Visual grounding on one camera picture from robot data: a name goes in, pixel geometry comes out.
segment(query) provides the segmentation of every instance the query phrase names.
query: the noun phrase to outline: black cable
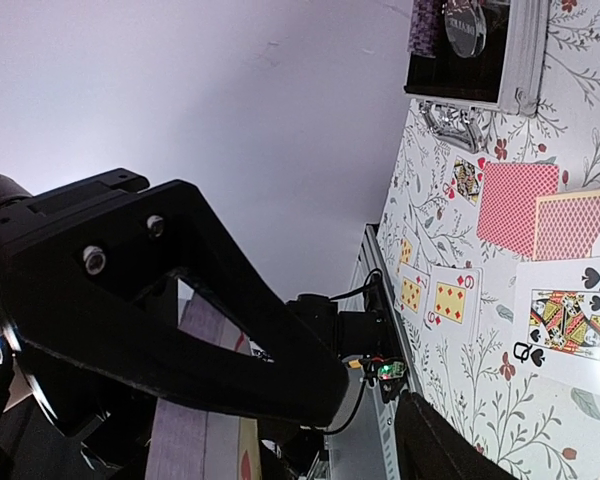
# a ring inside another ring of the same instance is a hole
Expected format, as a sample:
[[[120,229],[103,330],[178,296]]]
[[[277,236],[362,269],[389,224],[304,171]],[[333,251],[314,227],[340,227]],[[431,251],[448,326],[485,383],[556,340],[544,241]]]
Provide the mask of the black cable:
[[[358,409],[360,408],[360,404],[362,403],[362,397],[364,395],[364,388],[366,386],[367,381],[364,380],[362,382],[362,384],[360,385],[360,391],[358,392],[358,398],[356,399],[356,403],[353,406],[353,410],[351,410],[351,414],[349,415],[349,418],[347,418],[347,421],[344,422],[342,424],[342,426],[336,428],[335,430],[320,430],[319,428],[315,428],[315,427],[311,427],[311,430],[313,430],[314,432],[320,432],[323,435],[337,435],[338,433],[342,433],[350,424],[351,422],[353,422],[353,419],[356,416],[356,413],[358,413]]]
[[[371,280],[371,277],[373,276],[374,273],[379,273],[380,278],[382,278],[382,270],[380,270],[379,268],[374,268],[373,270],[371,270],[369,272],[369,274],[367,275],[367,278],[365,278],[364,283],[362,284],[361,287],[351,290],[350,292],[342,293],[340,295],[336,295],[335,297],[331,297],[329,300],[334,302],[336,300],[343,300],[345,298],[349,298],[349,297],[353,297],[354,295],[358,295],[359,293],[366,292],[372,286],[372,284],[369,283],[369,280]]]

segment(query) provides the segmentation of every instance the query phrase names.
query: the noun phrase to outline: screw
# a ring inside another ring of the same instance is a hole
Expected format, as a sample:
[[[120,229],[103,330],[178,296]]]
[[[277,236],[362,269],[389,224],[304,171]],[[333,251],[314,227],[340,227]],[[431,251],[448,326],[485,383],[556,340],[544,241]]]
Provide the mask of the screw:
[[[147,228],[151,238],[160,238],[164,233],[164,218],[160,215],[151,215],[147,218]]]
[[[98,275],[107,264],[107,257],[100,247],[88,246],[82,251],[82,260],[89,275]]]

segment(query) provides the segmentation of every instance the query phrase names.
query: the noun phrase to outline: floral tablecloth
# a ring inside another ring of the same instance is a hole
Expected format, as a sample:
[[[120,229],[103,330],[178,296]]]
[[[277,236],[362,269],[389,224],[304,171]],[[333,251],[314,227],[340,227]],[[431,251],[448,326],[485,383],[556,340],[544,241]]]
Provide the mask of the floral tablecloth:
[[[486,112],[480,121],[489,160],[554,163],[562,190],[600,187],[600,0],[551,1],[537,117]],[[420,270],[484,269],[474,342],[429,343],[405,322],[424,394],[518,478],[600,479],[600,397],[509,363],[516,265],[529,259],[478,239],[479,206],[443,193],[457,155],[484,156],[433,138],[412,103],[378,233],[388,269],[396,271],[407,228],[420,239]]]

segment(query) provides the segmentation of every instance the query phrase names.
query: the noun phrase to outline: red playing card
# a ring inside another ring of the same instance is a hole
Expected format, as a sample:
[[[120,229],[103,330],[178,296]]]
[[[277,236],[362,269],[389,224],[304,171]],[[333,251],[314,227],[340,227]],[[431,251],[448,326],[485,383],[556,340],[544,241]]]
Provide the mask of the red playing card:
[[[558,191],[557,165],[487,163],[478,238],[531,257],[536,198]]]
[[[538,199],[534,260],[583,258],[600,235],[600,194]]]

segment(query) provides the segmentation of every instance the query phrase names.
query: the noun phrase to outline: white wall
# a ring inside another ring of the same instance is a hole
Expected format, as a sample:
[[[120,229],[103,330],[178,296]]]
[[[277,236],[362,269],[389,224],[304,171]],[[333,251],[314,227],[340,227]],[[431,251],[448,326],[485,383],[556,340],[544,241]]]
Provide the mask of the white wall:
[[[189,180],[283,298],[335,294],[407,111],[395,5],[1,1],[0,172],[34,193],[118,166]]]

